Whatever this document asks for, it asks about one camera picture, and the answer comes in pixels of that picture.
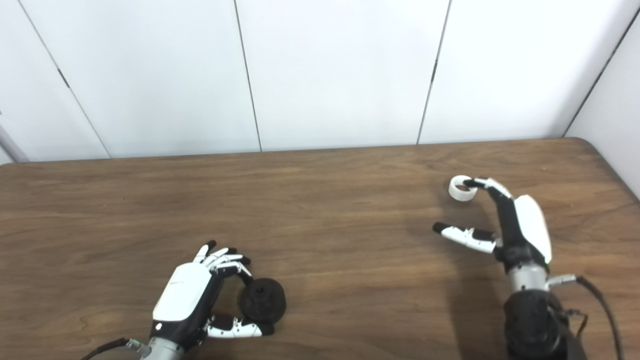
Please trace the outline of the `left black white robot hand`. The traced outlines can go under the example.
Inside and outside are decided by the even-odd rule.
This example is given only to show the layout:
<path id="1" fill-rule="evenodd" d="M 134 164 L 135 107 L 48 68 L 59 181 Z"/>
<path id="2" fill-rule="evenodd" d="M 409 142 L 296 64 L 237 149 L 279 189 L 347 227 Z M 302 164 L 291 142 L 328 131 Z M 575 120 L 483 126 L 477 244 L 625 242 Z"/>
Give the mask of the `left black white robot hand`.
<path id="1" fill-rule="evenodd" d="M 227 278 L 238 276 L 245 285 L 254 281 L 250 258 L 237 248 L 215 250 L 204 244 L 193 260 L 174 269 L 152 312 L 150 338 L 174 344 L 187 353 L 206 338 L 269 337 L 274 326 L 246 318 L 215 316 L 212 311 Z"/>

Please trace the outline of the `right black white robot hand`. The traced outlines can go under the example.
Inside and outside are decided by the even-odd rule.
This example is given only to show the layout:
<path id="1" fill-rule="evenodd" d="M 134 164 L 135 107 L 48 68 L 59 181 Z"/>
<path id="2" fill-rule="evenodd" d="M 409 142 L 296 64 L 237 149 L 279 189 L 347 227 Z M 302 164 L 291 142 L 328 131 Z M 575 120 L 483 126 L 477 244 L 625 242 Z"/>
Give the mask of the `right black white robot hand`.
<path id="1" fill-rule="evenodd" d="M 499 233 L 443 222 L 435 222 L 432 230 L 444 239 L 493 255 L 503 264 L 505 272 L 526 264 L 537 265 L 548 272 L 553 251 L 546 218 L 538 202 L 528 194 L 514 197 L 507 187 L 490 177 L 453 177 L 449 194 L 459 202 L 467 202 L 478 189 L 486 191 L 496 205 Z"/>

